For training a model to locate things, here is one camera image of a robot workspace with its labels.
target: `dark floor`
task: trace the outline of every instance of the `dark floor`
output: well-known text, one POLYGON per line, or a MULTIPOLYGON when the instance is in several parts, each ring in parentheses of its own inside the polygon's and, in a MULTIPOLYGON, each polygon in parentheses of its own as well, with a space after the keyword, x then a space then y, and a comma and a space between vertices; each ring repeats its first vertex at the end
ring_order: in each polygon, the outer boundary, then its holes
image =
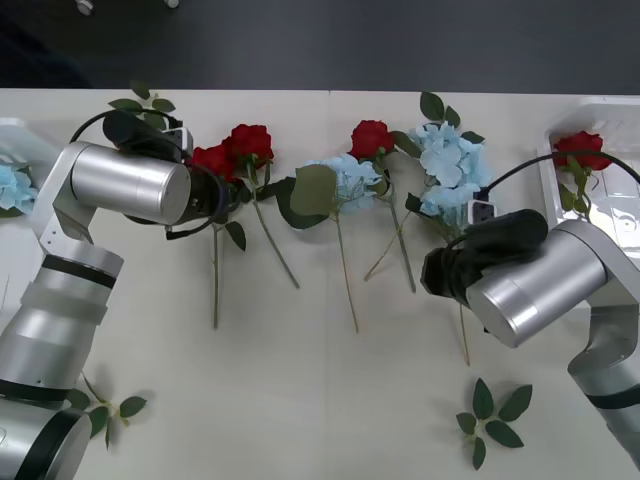
MULTIPOLYGON (((96 88, 136 78, 182 89, 640 93, 635 0, 93 1, 92 17, 75 0, 0 0, 0 15, 96 88)), ((43 86, 2 63, 1 86, 43 86)))

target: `artificial flower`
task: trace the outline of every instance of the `artificial flower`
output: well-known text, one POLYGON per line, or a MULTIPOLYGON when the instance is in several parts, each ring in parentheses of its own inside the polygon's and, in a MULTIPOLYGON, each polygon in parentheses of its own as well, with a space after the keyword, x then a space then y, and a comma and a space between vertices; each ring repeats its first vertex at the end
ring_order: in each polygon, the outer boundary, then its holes
POLYGON ((409 137, 422 149, 420 163, 446 188, 474 184, 484 187, 491 172, 484 158, 484 145, 462 138, 447 122, 418 126, 409 137))
POLYGON ((17 208, 22 213, 31 213, 37 195, 38 191, 31 188, 29 175, 0 165, 0 208, 17 208))
MULTIPOLYGON (((570 137, 558 140, 553 147, 559 152, 569 152, 572 150, 592 150, 600 152, 602 150, 602 137, 597 133, 590 135, 584 130, 571 135, 570 137)), ((579 155, 575 157, 581 167, 591 167, 592 170, 604 170, 611 165, 611 160, 594 155, 579 155)), ((557 157, 553 159, 557 167, 567 165, 567 157, 557 157)))
POLYGON ((434 185, 420 199, 420 211, 429 216, 450 214, 450 210, 459 209, 473 200, 473 194, 479 191, 480 187, 475 183, 466 183, 456 188, 434 185))
POLYGON ((354 157, 344 153, 327 160, 309 162, 307 165, 326 165, 337 174, 336 203, 340 210, 353 212, 358 208, 373 206, 376 193, 368 187, 378 183, 382 176, 373 169, 371 162, 358 163, 354 157))
POLYGON ((233 182, 235 180, 233 172, 236 169, 236 163, 228 155, 224 145, 217 145, 206 149, 197 147, 193 151, 191 163, 207 168, 212 173, 223 177, 227 182, 233 182))
POLYGON ((273 159, 271 135, 264 125, 238 125, 222 144, 227 148, 231 158, 236 161, 250 155, 258 157, 256 168, 263 166, 267 160, 273 159))
POLYGON ((391 151, 393 137, 384 122, 363 120, 351 134, 353 147, 349 154, 358 160, 374 158, 382 149, 383 154, 391 151))

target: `rose stem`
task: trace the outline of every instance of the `rose stem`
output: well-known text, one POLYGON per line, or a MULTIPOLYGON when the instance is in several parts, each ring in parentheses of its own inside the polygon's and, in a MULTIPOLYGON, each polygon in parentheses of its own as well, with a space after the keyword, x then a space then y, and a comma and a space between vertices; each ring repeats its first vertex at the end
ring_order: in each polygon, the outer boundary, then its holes
POLYGON ((293 282, 293 285, 296 288, 300 288, 300 284, 296 280, 296 277, 293 276, 293 273, 289 269, 289 265, 287 265, 287 262, 284 261, 284 258, 282 257, 282 254, 280 253, 280 250, 278 249, 276 242, 273 240, 273 237, 271 237, 271 233, 269 232, 267 225, 264 223, 264 218, 262 218, 262 212, 258 207, 258 200, 256 198, 256 186, 254 185, 252 180, 253 177, 251 175, 251 167, 252 167, 251 164, 247 164, 247 172, 249 173, 249 184, 251 185, 251 203, 253 203, 253 206, 256 209, 256 213, 258 214, 258 220, 260 220, 260 224, 262 225, 262 229, 264 230, 264 233, 267 235, 267 239, 269 240, 269 243, 275 250, 276 255, 278 255, 278 258, 280 259, 280 263, 282 264, 284 269, 287 271, 287 275, 289 275, 289 278, 293 282))
MULTIPOLYGON (((364 276, 364 281, 368 282, 369 279, 371 278, 371 275, 373 275, 373 272, 375 271, 375 269, 378 267, 378 265, 380 265, 380 262, 382 261, 382 259, 387 255, 387 253, 389 253, 389 250, 391 250, 391 246, 393 245, 393 242, 396 241, 396 238, 399 237, 400 232, 402 231, 402 226, 404 225, 404 222, 407 220, 407 218, 409 218, 409 215, 411 214, 411 212, 407 212, 407 214, 405 215, 405 217, 402 219, 402 223, 400 224, 399 227, 396 227, 396 231, 393 234, 393 237, 391 238, 391 241, 389 242, 389 245, 387 245, 387 248, 385 249, 384 253, 382 254, 382 256, 378 259, 378 261, 376 263, 373 264, 373 267, 371 267, 371 269, 367 272, 367 274, 364 276)), ((397 217, 394 215, 394 218, 396 219, 394 221, 394 223, 397 224, 397 217)), ((413 275, 409 274, 409 279, 411 280, 412 283, 412 290, 415 293, 415 285, 413 284, 413 275)))
POLYGON ((396 198, 395 187, 393 187, 393 189, 394 191, 391 193, 391 201, 389 202, 389 206, 391 207, 391 216, 393 217, 393 225, 396 227, 396 232, 398 232, 398 241, 400 242, 400 250, 402 251, 402 257, 404 258, 404 266, 407 268, 407 275, 409 276, 409 285, 411 285, 411 291, 413 293, 416 293, 416 283, 413 280, 413 273, 411 272, 411 264, 409 263, 409 255, 407 254, 407 247, 404 244, 404 237, 402 236, 402 226, 398 224, 398 215, 396 214, 396 207, 394 206, 395 198, 396 198))
POLYGON ((9 277, 11 275, 7 275, 7 281, 4 282, 4 293, 2 294, 2 303, 0 303, 0 310, 4 308, 4 302, 7 299, 7 290, 9 289, 9 277))
POLYGON ((347 262, 344 259, 344 245, 342 242, 342 230, 340 230, 340 213, 336 214, 336 225, 338 226, 338 240, 340 241, 340 254, 342 255, 342 270, 344 271, 344 282, 347 284, 347 296, 349 297, 349 306, 351 307, 351 315, 353 316, 353 323, 356 326, 356 333, 360 332, 358 328, 358 319, 356 318, 356 311, 353 308, 353 300, 351 299, 351 288, 349 287, 349 276, 347 275, 347 262))
POLYGON ((218 328, 218 227, 213 227, 213 329, 218 328))
POLYGON ((467 345, 467 331, 464 328, 464 315, 462 313, 462 304, 458 304, 460 306, 460 325, 462 326, 462 343, 464 344, 464 361, 467 364, 467 367, 471 366, 471 358, 469 357, 469 346, 467 345))

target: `silver robot arm segment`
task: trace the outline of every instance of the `silver robot arm segment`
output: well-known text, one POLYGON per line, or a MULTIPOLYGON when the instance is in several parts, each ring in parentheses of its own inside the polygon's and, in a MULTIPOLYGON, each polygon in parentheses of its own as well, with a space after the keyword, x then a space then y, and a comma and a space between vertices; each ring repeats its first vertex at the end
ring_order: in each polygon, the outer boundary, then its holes
POLYGON ((502 343, 517 347, 582 300, 589 342, 569 374, 640 469, 640 272, 600 229, 566 221, 531 262, 486 272, 467 289, 470 308, 502 343))
POLYGON ((43 264, 0 335, 0 480, 72 479, 86 449, 88 418, 60 409, 123 264, 93 244, 96 209, 172 225, 190 189, 179 163, 83 142, 63 150, 30 217, 43 264))

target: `white tray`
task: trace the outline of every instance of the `white tray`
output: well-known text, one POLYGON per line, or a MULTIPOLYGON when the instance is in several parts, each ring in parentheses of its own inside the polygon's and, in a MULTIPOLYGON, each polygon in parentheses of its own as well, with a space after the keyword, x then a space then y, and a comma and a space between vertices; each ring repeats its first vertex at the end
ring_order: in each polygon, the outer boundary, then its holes
MULTIPOLYGON (((604 140, 603 151, 640 171, 640 99, 589 97, 582 100, 544 133, 538 154, 551 153, 554 139, 581 130, 600 134, 604 140)), ((577 218, 575 213, 562 210, 553 161, 541 162, 539 166, 549 228, 577 218)), ((593 190, 588 186, 593 202, 591 222, 605 231, 640 268, 639 185, 617 165, 594 175, 599 182, 593 190)))

